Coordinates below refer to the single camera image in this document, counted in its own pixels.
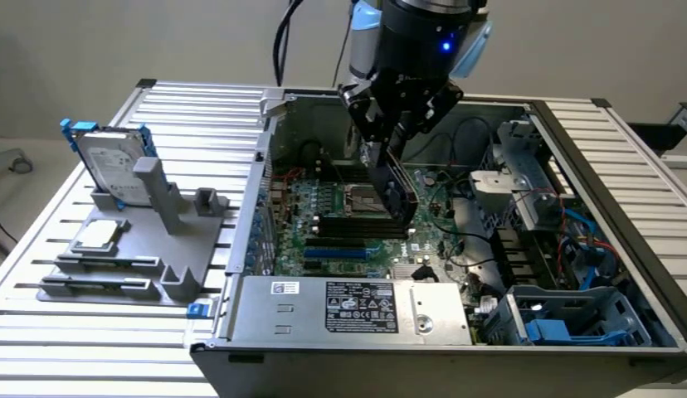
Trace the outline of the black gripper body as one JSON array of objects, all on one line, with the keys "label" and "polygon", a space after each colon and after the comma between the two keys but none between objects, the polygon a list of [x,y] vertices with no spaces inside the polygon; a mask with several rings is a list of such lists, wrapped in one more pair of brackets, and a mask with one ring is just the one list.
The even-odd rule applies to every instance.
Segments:
[{"label": "black gripper body", "polygon": [[424,95],[451,80],[470,30],[467,1],[385,1],[372,91],[385,125],[408,124]]}]

